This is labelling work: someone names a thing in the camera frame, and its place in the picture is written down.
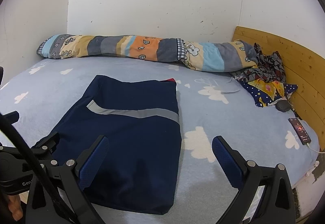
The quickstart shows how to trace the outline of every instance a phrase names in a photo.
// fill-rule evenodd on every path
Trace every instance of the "black cable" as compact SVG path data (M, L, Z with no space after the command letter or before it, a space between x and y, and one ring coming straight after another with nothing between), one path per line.
M60 197L57 188L54 187L45 171L41 167L39 161L32 153L24 139L18 133L18 131L10 124L9 121L0 113L0 131L2 131L8 139L18 149L22 157L28 163L33 170L34 174L43 185L45 190L48 192L53 200L53 203L65 214L66 217L70 218L73 222L79 223L76 214L67 206L67 204Z

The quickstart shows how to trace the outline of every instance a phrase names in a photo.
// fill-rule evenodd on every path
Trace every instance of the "wooden headboard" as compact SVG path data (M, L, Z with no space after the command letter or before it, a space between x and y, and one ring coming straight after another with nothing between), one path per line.
M287 83L297 84L290 102L299 116L315 130L325 149L325 59L306 47L267 32L236 27L233 40L258 43L264 54L278 51Z

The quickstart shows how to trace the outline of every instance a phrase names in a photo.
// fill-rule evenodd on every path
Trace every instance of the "checkered fabric trim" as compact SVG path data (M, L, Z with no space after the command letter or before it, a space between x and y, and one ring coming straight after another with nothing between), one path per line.
M186 59L186 49L182 39L177 39L177 59Z
M45 45L45 43L49 40L50 38L46 39L44 42L42 42L42 44L39 46L39 48L37 49L37 54L39 55L42 55L42 50L43 50L43 47Z

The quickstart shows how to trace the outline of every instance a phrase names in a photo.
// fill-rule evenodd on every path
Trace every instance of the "striped blanket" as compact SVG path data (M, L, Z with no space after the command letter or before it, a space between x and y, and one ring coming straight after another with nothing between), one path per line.
M54 59L105 55L157 62L181 61L192 70L207 72L232 72L257 63L254 47L240 40L195 43L136 35L54 35L39 46L37 53Z

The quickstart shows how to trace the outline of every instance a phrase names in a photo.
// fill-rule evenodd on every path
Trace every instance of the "reflective strip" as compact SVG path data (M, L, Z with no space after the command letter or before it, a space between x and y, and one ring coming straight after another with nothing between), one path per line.
M103 109L96 104L94 100L92 100L88 105L87 108L97 114L102 115L123 115L129 116L134 118L147 118L152 116L160 116L164 117L173 121L176 121L179 124L179 116L177 113L168 110L168 109L140 109L140 110L116 110L116 109Z

